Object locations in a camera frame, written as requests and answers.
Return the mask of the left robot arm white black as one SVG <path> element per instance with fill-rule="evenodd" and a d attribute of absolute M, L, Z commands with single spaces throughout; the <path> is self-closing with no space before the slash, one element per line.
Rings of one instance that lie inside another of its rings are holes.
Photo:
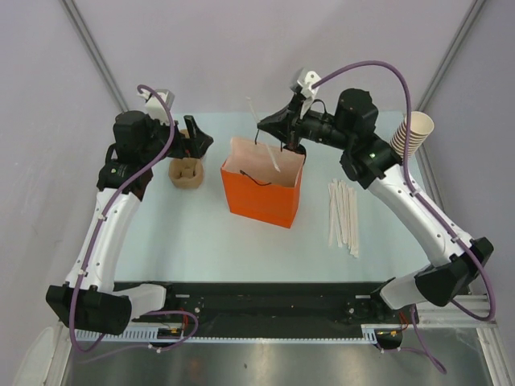
<path fill-rule="evenodd" d="M 130 222 L 153 178 L 153 165 L 166 157 L 200 159 L 214 142 L 192 115 L 183 119 L 185 132 L 137 110 L 116 116 L 86 239 L 63 285 L 50 286 L 46 294 L 47 304 L 71 332 L 120 335 L 144 314 L 163 322 L 176 316 L 178 302 L 164 286 L 140 284 L 116 291 L 114 274 Z"/>

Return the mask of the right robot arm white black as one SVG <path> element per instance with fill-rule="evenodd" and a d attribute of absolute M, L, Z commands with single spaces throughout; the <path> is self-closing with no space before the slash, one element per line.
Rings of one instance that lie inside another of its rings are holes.
<path fill-rule="evenodd" d="M 377 289 L 379 298 L 371 302 L 373 317 L 391 322 L 404 306 L 424 301 L 446 306 L 453 302 L 492 255 L 490 240 L 475 239 L 453 224 L 403 170 L 401 157 L 374 132 L 378 109 L 368 92 L 344 90 L 333 114 L 303 111 L 305 102 L 301 93 L 295 93 L 286 107 L 261 119 L 257 128 L 295 153 L 304 154 L 303 139 L 341 150 L 340 165 L 348 179 L 382 201 L 429 260 L 427 267 L 390 279 Z"/>

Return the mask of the stack of paper cups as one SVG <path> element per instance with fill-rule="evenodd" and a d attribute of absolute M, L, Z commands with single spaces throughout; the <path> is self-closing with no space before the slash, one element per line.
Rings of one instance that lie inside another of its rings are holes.
<path fill-rule="evenodd" d="M 419 111 L 410 115 L 410 130 L 407 130 L 407 118 L 398 126 L 389 144 L 402 158 L 411 157 L 418 150 L 421 144 L 432 134 L 435 123 L 432 118 Z"/>

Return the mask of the orange paper bag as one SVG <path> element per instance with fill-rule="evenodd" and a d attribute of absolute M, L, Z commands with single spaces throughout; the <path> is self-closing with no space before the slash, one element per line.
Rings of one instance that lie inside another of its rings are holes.
<path fill-rule="evenodd" d="M 231 213 L 283 228 L 294 223 L 305 156 L 234 136 L 220 167 Z"/>

